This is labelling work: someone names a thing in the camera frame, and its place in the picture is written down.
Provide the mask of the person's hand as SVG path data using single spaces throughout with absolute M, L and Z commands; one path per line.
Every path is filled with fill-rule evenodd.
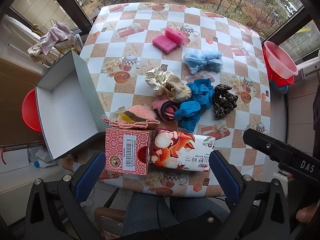
M 298 189 L 298 187 L 293 185 L 295 178 L 290 173 L 287 175 L 287 181 L 288 181 L 288 195 L 286 197 L 288 198 L 291 195 L 295 194 L 295 189 Z M 301 223 L 310 223 L 310 221 L 312 220 L 318 208 L 319 208 L 319 202 L 317 204 L 313 204 L 308 207 L 303 207 L 301 210 L 297 211 L 296 220 L 298 220 Z

